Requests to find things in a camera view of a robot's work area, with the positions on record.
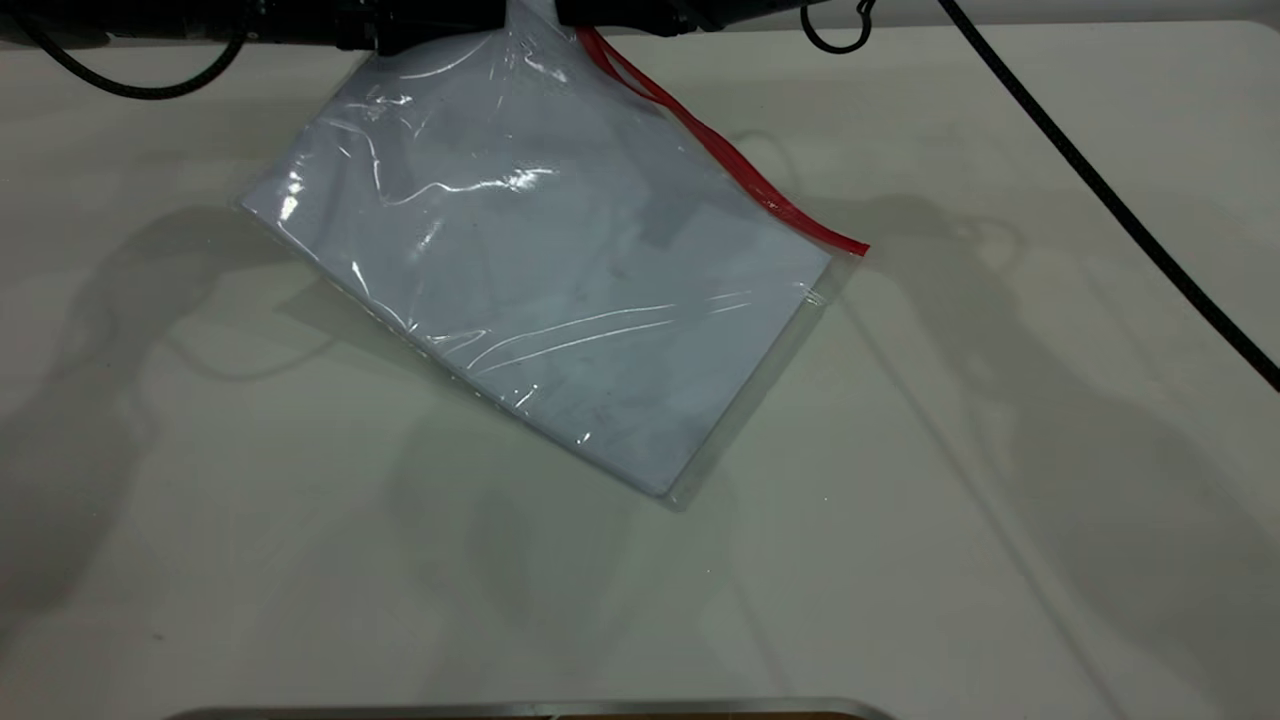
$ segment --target table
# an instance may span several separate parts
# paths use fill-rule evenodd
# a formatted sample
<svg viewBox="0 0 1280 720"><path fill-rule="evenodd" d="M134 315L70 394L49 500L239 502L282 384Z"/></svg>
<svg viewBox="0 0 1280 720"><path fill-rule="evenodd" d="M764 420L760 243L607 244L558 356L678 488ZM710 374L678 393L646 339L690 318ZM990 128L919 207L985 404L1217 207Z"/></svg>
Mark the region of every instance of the table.
<svg viewBox="0 0 1280 720"><path fill-rule="evenodd" d="M1280 37L989 36L1280 356ZM5 54L0 715L1280 703L1280 400L954 29L846 58L797 32L617 45L873 245L680 514L476 401L229 209L355 55L251 47L141 104ZM159 82L215 53L86 56Z"/></svg>

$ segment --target plastic bag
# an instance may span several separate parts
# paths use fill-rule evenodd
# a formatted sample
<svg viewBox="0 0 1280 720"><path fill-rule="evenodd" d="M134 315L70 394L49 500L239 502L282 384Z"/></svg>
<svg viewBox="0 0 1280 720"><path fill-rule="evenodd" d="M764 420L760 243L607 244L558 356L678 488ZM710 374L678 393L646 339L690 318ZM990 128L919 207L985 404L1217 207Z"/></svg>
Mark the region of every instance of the plastic bag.
<svg viewBox="0 0 1280 720"><path fill-rule="evenodd" d="M242 204L415 347L667 496L831 256L549 0L371 58Z"/></svg>

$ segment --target red zipper seal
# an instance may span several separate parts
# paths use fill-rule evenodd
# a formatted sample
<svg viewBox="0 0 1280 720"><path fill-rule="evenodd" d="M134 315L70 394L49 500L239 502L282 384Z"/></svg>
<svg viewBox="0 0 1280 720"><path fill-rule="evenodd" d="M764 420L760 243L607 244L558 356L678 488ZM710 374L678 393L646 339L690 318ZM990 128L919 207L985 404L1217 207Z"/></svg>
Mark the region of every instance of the red zipper seal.
<svg viewBox="0 0 1280 720"><path fill-rule="evenodd" d="M707 147L707 151L710 152L721 165L723 165L724 170L727 170L728 174L732 176L740 186L742 186L742 190L745 190L753 200L759 202L760 206L768 210L774 218L782 220L797 232L831 245L832 247L852 252L858 256L867 255L867 251L870 249L869 245L840 234L838 232L806 215L804 210L792 205L791 201L778 191L778 188L773 187L769 181L764 179L760 170L756 170L746 156L733 147L733 143L724 140L724 136L695 118L694 114L681 105L678 100L672 97L669 92L650 79L649 76L640 72L639 68L632 65L626 58L622 56L621 53L617 51L617 49L604 40L598 29L594 27L577 28L577 38L596 67L604 70L609 77L627 86L640 97L644 97L650 102L657 102L658 105L671 110L671 114L676 115L676 118L684 123L686 128L689 128L689 132L691 132L694 137L696 137L698 141ZM640 83L640 87L634 86L623 78L614 63L626 70L628 76L635 78L635 81Z"/></svg>

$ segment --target black cable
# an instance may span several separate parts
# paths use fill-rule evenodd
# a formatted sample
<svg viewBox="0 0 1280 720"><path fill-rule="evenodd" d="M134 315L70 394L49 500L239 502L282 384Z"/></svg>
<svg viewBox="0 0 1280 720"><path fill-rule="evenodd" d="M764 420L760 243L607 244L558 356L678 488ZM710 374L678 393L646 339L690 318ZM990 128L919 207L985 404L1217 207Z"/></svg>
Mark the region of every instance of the black cable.
<svg viewBox="0 0 1280 720"><path fill-rule="evenodd" d="M32 42L38 45L45 53L49 54L50 58L56 60L59 65L67 68L76 77L83 79L93 87L97 87L99 90L105 90L111 95L119 95L120 97L129 97L133 100L170 100L173 97L195 92L218 79L218 76L223 74L223 70L230 67L232 60L234 60L236 55L239 54L241 47L244 45L244 40L248 37L248 18L251 8L253 6L251 0L244 0L244 9L241 13L239 22L237 23L230 41L227 44L227 49L223 50L223 54L219 55L211 65L205 68L204 72L177 85L164 87L138 87L134 85L115 82L114 79L102 77L82 65L79 60L72 58L65 50L59 47L58 44L45 33L45 31L40 29L40 26L37 26L31 15L28 15L22 8L22 0L9 0L8 5L9 13L13 15L18 27L31 37Z"/></svg>
<svg viewBox="0 0 1280 720"><path fill-rule="evenodd" d="M858 3L858 17L863 19L863 33L858 36L858 41L852 45L846 45L838 47L836 45L828 44L826 40L818 37L818 31L813 28L813 23L809 22L809 5L800 6L800 27L804 28L805 36L809 42L813 42L823 53L831 53L832 55L847 55L854 50L858 50L872 37L872 8L876 6L876 0L860 0Z"/></svg>
<svg viewBox="0 0 1280 720"><path fill-rule="evenodd" d="M863 3L868 1L874 4L874 0L863 0ZM1231 347L1240 354L1240 357L1244 357L1244 360L1252 365L1260 375L1262 375L1262 379L1265 379L1272 389L1280 392L1280 368L1276 366L1275 361L1267 357L1267 354L1263 352L1257 343L1249 340L1249 336L1244 334L1244 331L1242 331L1239 325L1236 325L1235 322L1233 322L1231 318L1229 318L1226 313L1224 313L1222 309L1219 307L1203 290L1201 290L1198 284L1196 284L1196 281L1193 281L1190 275L1187 274L1187 270L1184 270L1181 265L1174 260L1172 255L1170 255L1169 251L1160 245L1160 241L1151 234L1151 231L1142 224L1138 217L1133 214L1133 210L1130 210L1129 206L1120 200L1116 191L1111 190L1107 181L1102 179L1102 176L1093 169L1093 165L1084 159L1084 155L1066 137L1062 128L1057 127L1057 123L1048 117L1044 108L1041 108L1041 104L1032 97L1032 94L1023 86L1018 77L1014 76L1012 70L1009 69L1009 65L1006 65L991 45L987 44L987 40L980 32L978 32L978 28L974 27L969 17L964 14L960 5L957 5L955 0L938 0L938 3L942 5L942 9L946 10L951 22L954 22L960 29L960 33L964 35L965 40L969 41L969 45L972 45L978 53L978 56L982 58L982 60L987 63L987 67L991 68L991 72L1000 78L1005 90L1007 90L1009 94L1014 96L1014 100L1021 105L1023 110L1030 115L1032 120L1036 122L1036 126L1044 133L1044 137L1053 143L1053 147L1057 147L1057 151L1062 154L1062 159L1071 165L1071 169L1080 176L1084 184L1093 191L1093 195L1102 201L1107 210L1111 211L1111 215L1115 217L1120 225L1129 232L1129 236L1133 237L1133 241L1138 243L1138 247L1147 254L1147 258L1149 258L1151 261L1160 268L1160 272L1165 273L1169 282L1174 283L1174 287L1183 293L1183 297L1192 304L1192 307L1196 307L1196 310L1206 320L1208 320L1208 324L1212 325L1220 336L1222 336L1222 340L1230 343ZM861 47L867 42L867 36L870 33L870 8L867 8L865 14L863 13L861 4L859 4L858 8L864 22L863 36L851 49L832 49L826 42L822 42L817 33L813 32L813 26L809 24L806 13L808 8L803 8L800 10L800 19L804 26L805 35L809 36L809 40L813 41L819 50L826 50L827 53L851 53L852 50Z"/></svg>

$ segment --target white tabletop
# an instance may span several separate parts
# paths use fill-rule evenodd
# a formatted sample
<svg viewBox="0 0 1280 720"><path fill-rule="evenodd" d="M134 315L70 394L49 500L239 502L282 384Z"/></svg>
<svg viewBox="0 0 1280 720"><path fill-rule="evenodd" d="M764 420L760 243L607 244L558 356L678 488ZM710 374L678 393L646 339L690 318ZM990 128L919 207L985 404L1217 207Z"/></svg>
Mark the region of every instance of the white tabletop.
<svg viewBox="0 0 1280 720"><path fill-rule="evenodd" d="M991 37L1280 356L1280 37ZM253 47L140 104L5 54L0 716L1280 706L1280 398L954 29L846 58L792 32L618 46L873 245L684 514L477 401L228 209L356 56ZM214 53L88 58L161 79Z"/></svg>

